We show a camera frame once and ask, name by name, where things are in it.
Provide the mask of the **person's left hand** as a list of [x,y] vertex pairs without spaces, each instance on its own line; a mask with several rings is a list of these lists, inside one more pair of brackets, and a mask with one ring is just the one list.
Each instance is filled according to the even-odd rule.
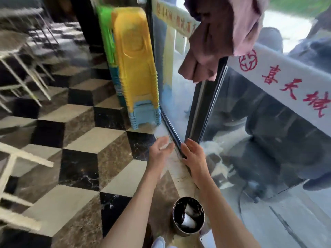
[[166,165],[166,160],[169,156],[159,156],[156,154],[155,141],[149,149],[149,159],[147,161],[146,172],[160,175]]

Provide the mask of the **person's right hand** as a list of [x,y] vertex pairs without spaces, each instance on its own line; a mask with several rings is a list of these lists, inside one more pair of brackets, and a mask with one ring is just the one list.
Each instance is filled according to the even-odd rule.
[[181,151],[185,156],[183,162],[190,169],[195,183],[210,175],[204,150],[196,141],[188,138],[181,144]]

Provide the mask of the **person's left forearm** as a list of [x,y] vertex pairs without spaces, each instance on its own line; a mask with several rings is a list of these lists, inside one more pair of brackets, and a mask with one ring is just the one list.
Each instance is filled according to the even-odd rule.
[[147,163],[132,199],[102,240],[100,248],[143,248],[153,194],[164,167],[164,162]]

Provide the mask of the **person's right forearm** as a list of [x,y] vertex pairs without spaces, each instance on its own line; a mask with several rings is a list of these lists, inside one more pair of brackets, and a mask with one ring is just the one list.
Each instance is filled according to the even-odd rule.
[[223,197],[209,172],[193,172],[194,183],[209,217],[216,248],[262,248]]

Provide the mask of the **round metal trash bin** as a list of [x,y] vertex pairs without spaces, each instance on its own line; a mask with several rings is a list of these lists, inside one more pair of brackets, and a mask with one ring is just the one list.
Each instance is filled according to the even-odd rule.
[[205,223],[205,211],[195,198],[179,198],[173,208],[171,224],[175,234],[187,237],[199,233]]

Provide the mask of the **stack of yellow blue stools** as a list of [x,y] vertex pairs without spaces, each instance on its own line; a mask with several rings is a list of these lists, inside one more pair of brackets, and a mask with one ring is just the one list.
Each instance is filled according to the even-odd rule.
[[158,75],[145,11],[114,8],[111,13],[116,60],[131,127],[161,124]]

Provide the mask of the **person's white shoe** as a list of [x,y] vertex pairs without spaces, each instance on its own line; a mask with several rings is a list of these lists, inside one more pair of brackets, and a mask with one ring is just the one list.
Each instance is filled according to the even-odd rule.
[[157,237],[152,243],[151,248],[166,248],[165,239],[161,236]]

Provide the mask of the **dark mauve cloth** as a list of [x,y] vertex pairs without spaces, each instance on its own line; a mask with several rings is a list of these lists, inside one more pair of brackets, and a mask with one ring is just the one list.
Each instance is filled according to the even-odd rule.
[[189,38],[190,49],[178,73],[193,83],[215,81],[219,60],[234,56],[231,3],[229,0],[185,0],[184,6],[200,24]]

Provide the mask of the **white banner with red print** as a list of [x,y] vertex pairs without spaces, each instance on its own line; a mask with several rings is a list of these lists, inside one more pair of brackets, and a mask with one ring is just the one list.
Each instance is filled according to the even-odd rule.
[[256,44],[227,65],[331,137],[331,75]]

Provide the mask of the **stack of green stools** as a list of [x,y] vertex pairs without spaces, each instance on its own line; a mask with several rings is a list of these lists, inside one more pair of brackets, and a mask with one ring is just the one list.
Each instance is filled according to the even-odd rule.
[[112,33],[112,6],[98,5],[96,7],[99,25],[101,30],[102,41],[104,45],[104,51],[107,58],[108,68],[110,70],[111,78],[115,87],[116,95],[120,101],[122,95],[121,87],[118,85],[118,69],[115,58],[115,44]]

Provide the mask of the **yellowish banner with red print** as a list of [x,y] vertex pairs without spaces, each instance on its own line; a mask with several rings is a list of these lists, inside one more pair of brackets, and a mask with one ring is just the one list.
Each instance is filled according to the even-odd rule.
[[184,37],[191,37],[200,24],[188,11],[162,0],[152,0],[152,12]]

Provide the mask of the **light pink cloth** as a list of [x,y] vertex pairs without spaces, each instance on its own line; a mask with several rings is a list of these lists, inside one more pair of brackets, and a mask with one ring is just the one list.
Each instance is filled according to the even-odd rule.
[[268,0],[229,0],[233,22],[233,55],[242,56],[253,49],[262,29]]

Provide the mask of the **white metal chair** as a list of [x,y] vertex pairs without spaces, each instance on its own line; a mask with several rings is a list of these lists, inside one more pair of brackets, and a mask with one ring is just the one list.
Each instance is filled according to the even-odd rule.
[[[0,142],[0,151],[9,154],[6,165],[2,169],[2,173],[0,175],[0,201],[4,199],[10,202],[24,205],[26,207],[32,207],[34,205],[33,203],[5,192],[6,185],[14,169],[16,160],[21,158],[50,168],[54,166],[54,163],[45,158],[38,157],[34,154],[20,150],[2,142]],[[42,226],[41,222],[36,221],[31,217],[24,216],[23,214],[13,212],[2,206],[0,206],[0,220],[6,224],[15,225],[32,231],[39,231]]]

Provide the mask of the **white round-seat stool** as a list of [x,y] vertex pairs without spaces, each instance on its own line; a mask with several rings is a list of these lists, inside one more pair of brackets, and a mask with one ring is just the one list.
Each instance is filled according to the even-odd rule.
[[[0,30],[0,62],[5,66],[5,68],[9,71],[9,73],[15,78],[16,84],[10,85],[2,85],[0,86],[0,91],[11,91],[16,97],[19,95],[16,93],[18,88],[23,88],[27,94],[39,105],[42,107],[39,99],[35,96],[35,94],[29,89],[27,83],[29,81],[33,81],[37,87],[42,91],[44,96],[51,100],[50,95],[47,90],[49,89],[48,85],[42,79],[40,74],[37,72],[36,68],[40,67],[43,72],[50,78],[51,81],[56,82],[51,73],[49,73],[46,68],[42,65],[42,63],[37,58],[36,54],[30,47],[27,42],[28,35],[24,33],[19,33],[11,30]],[[32,58],[32,62],[30,66],[24,63],[19,53],[21,50],[25,50],[25,52]],[[30,77],[28,80],[23,80],[19,77],[19,75],[14,71],[14,69],[6,62],[6,58],[13,57],[20,64],[20,66],[24,69],[27,75]]]

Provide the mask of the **black glass door frame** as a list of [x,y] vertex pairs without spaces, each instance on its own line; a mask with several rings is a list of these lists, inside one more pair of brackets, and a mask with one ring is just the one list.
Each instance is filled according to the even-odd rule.
[[203,139],[221,84],[227,72],[227,62],[228,57],[219,60],[215,81],[204,81],[196,84],[184,141],[189,138],[200,143]]

